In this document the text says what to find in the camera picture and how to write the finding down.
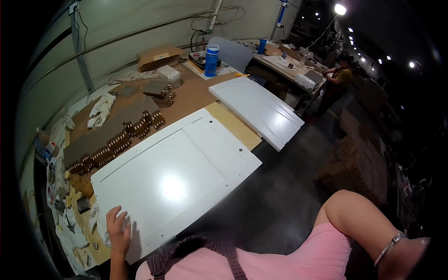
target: blue pole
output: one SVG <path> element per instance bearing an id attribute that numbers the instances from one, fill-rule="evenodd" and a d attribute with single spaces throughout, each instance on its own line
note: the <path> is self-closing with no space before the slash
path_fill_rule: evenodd
<path id="1" fill-rule="evenodd" d="M 281 9 L 277 16 L 277 21 L 276 21 L 276 24 L 274 25 L 274 29 L 272 30 L 271 38 L 269 40 L 272 40 L 272 38 L 274 38 L 274 33 L 276 32 L 277 27 L 281 26 L 281 19 L 283 17 L 284 10 L 287 8 L 288 0 L 285 0 L 285 1 L 279 0 L 279 1 L 282 2 Z"/>

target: wrist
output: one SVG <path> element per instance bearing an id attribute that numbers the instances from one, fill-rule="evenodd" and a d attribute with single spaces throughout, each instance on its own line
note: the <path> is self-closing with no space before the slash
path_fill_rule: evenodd
<path id="1" fill-rule="evenodd" d="M 111 250 L 111 261 L 112 260 L 124 261 L 125 259 L 126 259 L 126 253 L 115 251 L 113 249 Z"/>

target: person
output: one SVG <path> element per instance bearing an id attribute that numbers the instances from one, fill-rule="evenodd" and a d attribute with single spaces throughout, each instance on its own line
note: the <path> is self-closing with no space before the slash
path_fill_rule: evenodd
<path id="1" fill-rule="evenodd" d="M 127 279 L 130 224 L 121 230 L 127 213 L 117 217 L 120 210 L 121 206 L 115 207 L 106 215 L 112 245 L 111 280 Z M 367 198 L 340 190 L 322 205 L 311 234 L 292 254 L 257 254 L 237 248 L 242 278 L 232 274 L 224 256 L 200 248 L 172 265 L 162 278 L 153 277 L 144 262 L 135 279 L 345 279 L 351 238 L 370 255 L 381 280 L 406 279 L 430 242 L 428 237 L 404 237 Z"/>
<path id="2" fill-rule="evenodd" d="M 327 88 L 320 101 L 319 108 L 314 114 L 316 117 L 321 117 L 333 103 L 335 103 L 347 91 L 347 86 L 352 79 L 352 70 L 350 65 L 353 62 L 353 56 L 347 52 L 342 52 L 339 57 L 340 67 L 331 68 L 324 71 L 324 77 L 328 79 Z M 327 76 L 328 73 L 333 73 L 333 77 Z"/>

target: bracelet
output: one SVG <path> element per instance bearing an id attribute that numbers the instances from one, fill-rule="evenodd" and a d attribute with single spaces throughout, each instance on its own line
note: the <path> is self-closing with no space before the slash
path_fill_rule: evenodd
<path id="1" fill-rule="evenodd" d="M 373 267 L 376 267 L 376 265 L 378 264 L 379 260 L 382 258 L 382 256 L 384 256 L 384 254 L 389 251 L 389 249 L 391 249 L 395 243 L 397 243 L 400 239 L 406 237 L 405 233 L 398 233 L 396 236 L 394 236 L 392 238 L 392 241 L 381 251 L 381 253 L 379 254 L 379 256 L 376 258 L 375 264 L 373 265 Z"/>

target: yellow shirt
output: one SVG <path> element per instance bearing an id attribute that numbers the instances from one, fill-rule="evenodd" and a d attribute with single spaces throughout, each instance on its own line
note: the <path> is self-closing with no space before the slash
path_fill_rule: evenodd
<path id="1" fill-rule="evenodd" d="M 352 71 L 350 70 L 350 68 L 336 68 L 333 74 L 333 78 L 338 79 L 340 81 L 339 85 L 346 88 L 352 80 Z"/>

